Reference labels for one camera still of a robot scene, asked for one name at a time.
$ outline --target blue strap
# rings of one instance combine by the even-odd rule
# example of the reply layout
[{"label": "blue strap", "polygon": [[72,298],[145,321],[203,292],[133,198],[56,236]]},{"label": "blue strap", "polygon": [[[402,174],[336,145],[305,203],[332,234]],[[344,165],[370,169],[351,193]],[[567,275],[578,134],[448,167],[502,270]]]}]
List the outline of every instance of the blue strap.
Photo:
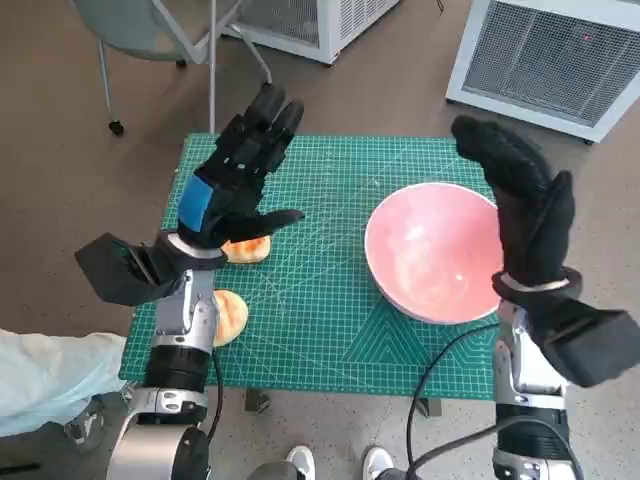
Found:
[{"label": "blue strap", "polygon": [[178,206],[180,222],[194,232],[202,231],[202,221],[211,197],[213,197],[213,188],[199,177],[192,175]]}]

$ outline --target bread roll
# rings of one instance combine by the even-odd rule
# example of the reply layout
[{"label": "bread roll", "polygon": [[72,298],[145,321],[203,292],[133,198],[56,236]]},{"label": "bread roll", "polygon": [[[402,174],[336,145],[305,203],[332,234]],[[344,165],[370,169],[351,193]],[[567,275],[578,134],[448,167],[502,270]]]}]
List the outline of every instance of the bread roll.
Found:
[{"label": "bread roll", "polygon": [[244,242],[227,242],[222,251],[229,257],[229,263],[258,263],[269,256],[271,237],[261,237]]},{"label": "bread roll", "polygon": [[247,326],[249,307],[239,295],[229,290],[216,290],[213,294],[220,309],[218,330],[213,346],[221,347],[240,335]]}]

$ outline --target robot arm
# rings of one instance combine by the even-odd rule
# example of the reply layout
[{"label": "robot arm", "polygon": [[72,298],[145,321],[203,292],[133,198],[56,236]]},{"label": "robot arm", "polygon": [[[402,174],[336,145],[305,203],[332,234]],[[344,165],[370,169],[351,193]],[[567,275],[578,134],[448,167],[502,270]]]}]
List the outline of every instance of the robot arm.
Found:
[{"label": "robot arm", "polygon": [[[567,385],[591,387],[637,365],[640,328],[627,312],[598,310],[574,299],[580,275],[565,271],[562,285],[525,291],[507,284],[504,275],[494,277],[496,290],[507,300],[498,309],[493,370],[497,422],[540,419],[568,444]],[[579,480],[576,475],[581,475],[562,440],[538,424],[498,432],[493,466],[500,480]]]},{"label": "robot arm", "polygon": [[[591,387],[640,362],[640,328],[620,310],[580,301],[582,279],[563,267],[575,214],[570,172],[552,177],[540,149],[495,122],[458,117],[458,153],[482,167],[498,206],[504,271],[494,351],[497,423],[538,419],[569,441],[568,383]],[[499,479],[574,480],[565,443],[548,426],[516,423],[498,433]]]},{"label": "robot arm", "polygon": [[214,271],[227,261],[220,247],[269,235],[304,216],[297,210],[257,211],[265,177],[284,160],[302,119],[299,101],[281,111],[284,99],[282,89],[265,85],[244,115],[229,123],[215,152],[187,183],[177,229],[160,231],[151,246],[105,234],[76,252],[103,300],[129,306],[157,302],[144,381],[131,401],[108,480],[209,476],[213,429],[207,436],[198,427],[207,414],[212,357],[216,363]]}]

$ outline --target table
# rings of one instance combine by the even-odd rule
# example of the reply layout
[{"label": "table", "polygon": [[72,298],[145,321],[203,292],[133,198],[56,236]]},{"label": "table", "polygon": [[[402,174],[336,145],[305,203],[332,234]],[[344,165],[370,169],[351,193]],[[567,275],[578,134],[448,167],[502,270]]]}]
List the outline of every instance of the table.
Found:
[{"label": "table", "polygon": [[[193,169],[215,148],[215,136],[185,143],[163,228]],[[411,395],[424,365],[461,332],[412,320],[379,293],[368,272],[363,235],[369,215],[391,192],[412,183],[457,183],[491,197],[482,171],[445,138],[298,136],[265,188],[262,211],[298,208],[304,221],[275,235],[258,265],[229,265],[216,288],[249,305],[246,330],[220,349],[226,386]],[[154,331],[154,305],[136,310],[120,376],[141,380]],[[463,340],[434,370],[425,396],[491,399],[496,332]],[[209,384],[215,384],[210,371]]]}]

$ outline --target floor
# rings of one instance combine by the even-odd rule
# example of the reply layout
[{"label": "floor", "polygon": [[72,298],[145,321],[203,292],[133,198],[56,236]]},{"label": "floor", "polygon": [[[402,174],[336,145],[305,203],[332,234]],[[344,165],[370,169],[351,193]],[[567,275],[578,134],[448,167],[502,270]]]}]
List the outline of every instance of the floor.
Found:
[{"label": "floor", "polygon": [[[305,133],[446,136],[460,113],[444,93],[469,9],[449,1],[404,0],[333,68],[264,50],[275,81],[302,98]],[[218,125],[243,109],[259,72],[241,44],[219,46]],[[166,201],[184,136],[207,128],[207,71],[152,64],[110,54],[112,89],[127,129],[106,128],[95,45],[64,0],[0,5],[0,276],[1,326],[19,333],[126,335],[130,311],[101,303],[76,267],[73,252],[106,229],[151,239]],[[637,131],[632,108],[597,146],[504,120],[542,145],[555,169],[576,176],[578,214],[568,263],[585,275],[584,299],[626,308],[640,318],[640,213]],[[241,479],[299,442],[316,454],[318,478],[358,478],[367,445],[389,449],[406,465],[403,398],[274,392],[261,417],[241,411],[229,391],[213,450],[214,478]],[[3,439],[0,458],[28,456],[38,475],[14,480],[102,479],[122,408],[111,402],[104,448],[77,456],[55,426]],[[637,476],[640,460],[640,369],[598,388],[570,391],[573,444],[590,479]],[[492,404],[446,401],[445,416],[419,419],[416,451],[487,425]],[[474,444],[425,468],[425,478],[493,478],[493,440]]]}]

